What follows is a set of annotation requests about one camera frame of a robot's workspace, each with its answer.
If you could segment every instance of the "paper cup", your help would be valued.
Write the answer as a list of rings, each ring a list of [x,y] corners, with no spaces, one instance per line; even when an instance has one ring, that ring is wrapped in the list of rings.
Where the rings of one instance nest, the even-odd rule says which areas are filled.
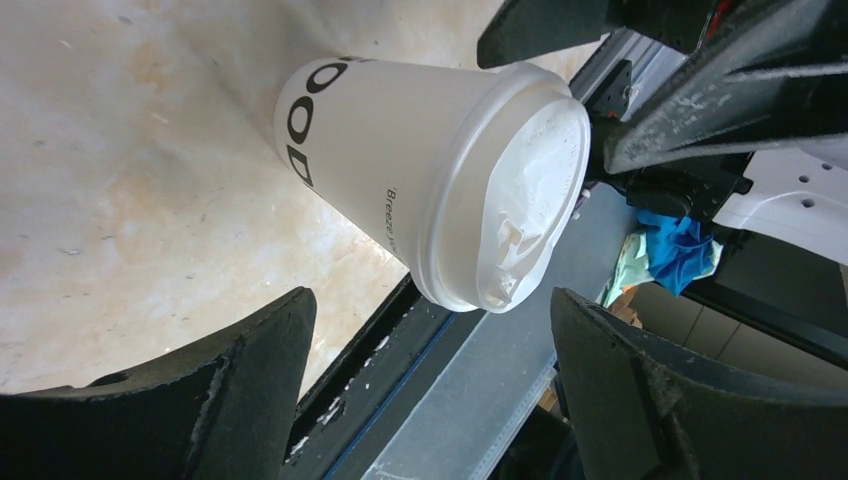
[[[318,60],[274,133],[303,183],[455,311],[506,312],[539,285],[580,194],[589,119],[555,74]]]

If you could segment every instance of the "white paper cup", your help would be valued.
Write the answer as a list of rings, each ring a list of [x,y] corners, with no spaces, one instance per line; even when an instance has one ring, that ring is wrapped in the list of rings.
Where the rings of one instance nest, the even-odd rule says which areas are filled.
[[[454,311],[539,285],[580,194],[589,119],[557,75],[325,59],[283,88],[280,155]]]

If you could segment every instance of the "logo on cup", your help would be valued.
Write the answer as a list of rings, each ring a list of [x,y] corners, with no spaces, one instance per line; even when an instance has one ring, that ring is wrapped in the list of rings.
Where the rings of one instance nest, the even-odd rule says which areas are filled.
[[[339,60],[347,61],[347,62],[370,62],[371,60],[362,59],[359,57],[342,57]],[[318,67],[317,70],[312,72],[312,75],[306,79],[306,91],[311,95],[316,95],[318,93],[323,92],[330,85],[333,84],[342,74],[347,70],[348,64],[342,62],[333,62],[328,63],[327,65],[323,65]],[[322,82],[318,81],[318,75],[324,71],[333,70],[332,77],[328,80],[324,80]],[[299,129],[295,127],[293,123],[293,118],[295,112],[298,110],[303,110],[306,114],[306,121],[303,126]],[[312,115],[315,111],[315,103],[312,101],[312,97],[309,95],[304,95],[292,103],[289,108],[289,118],[286,121],[286,129],[289,133],[289,138],[291,141],[297,145],[303,145],[306,141],[306,138],[309,136],[309,127],[312,126]],[[309,160],[306,157],[306,154],[297,149],[297,147],[292,146],[291,144],[286,144],[286,153],[289,156],[289,163],[291,163],[292,169],[294,169],[295,173],[303,180],[303,183],[309,186],[309,188],[315,187],[315,184],[312,181],[312,174],[309,172]]]

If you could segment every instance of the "tile floor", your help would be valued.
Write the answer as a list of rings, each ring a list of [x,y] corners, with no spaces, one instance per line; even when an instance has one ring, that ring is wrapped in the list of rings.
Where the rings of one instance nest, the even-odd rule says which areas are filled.
[[[279,162],[286,78],[324,55],[475,68],[499,0],[0,4],[0,392],[82,386],[318,298],[302,391],[405,268]],[[565,78],[595,45],[536,63]]]

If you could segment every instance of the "black letter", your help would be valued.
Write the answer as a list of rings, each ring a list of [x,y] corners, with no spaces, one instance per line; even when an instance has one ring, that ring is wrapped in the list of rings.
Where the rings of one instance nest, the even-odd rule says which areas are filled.
[[[331,78],[330,81],[328,81],[327,83],[321,83],[321,84],[316,83],[315,82],[315,76],[318,75],[320,72],[324,71],[327,68],[335,68],[336,74],[333,75],[333,78]],[[341,76],[341,74],[344,73],[345,70],[347,70],[347,64],[346,63],[331,63],[329,65],[324,65],[323,67],[319,68],[318,70],[315,70],[314,72],[312,72],[312,75],[310,75],[309,78],[306,80],[306,91],[313,94],[313,95],[318,93],[318,92],[323,91],[325,88],[329,87],[330,84],[335,82],[336,79],[339,78],[339,76]]]
[[[309,134],[309,126],[312,125],[312,99],[309,97],[300,97],[294,101],[292,104],[292,108],[289,109],[289,121],[286,126],[289,128],[289,136],[292,137],[294,143],[298,145],[302,145],[303,142],[306,141],[306,136]],[[298,108],[303,108],[306,110],[306,125],[303,127],[302,132],[298,132],[294,129],[294,125],[291,124],[292,117],[294,116],[294,111]]]
[[[286,145],[286,148],[289,151],[289,162],[291,162],[292,168],[294,169],[295,173],[297,173],[297,176],[303,179],[303,181],[307,185],[309,185],[309,188],[314,188],[314,186],[312,185],[312,175],[309,173],[309,164],[306,163],[306,155],[300,153],[296,148],[292,147],[291,145]],[[303,169],[306,171],[306,175],[300,173],[300,170],[298,170],[297,165],[294,164],[295,160],[303,164]]]

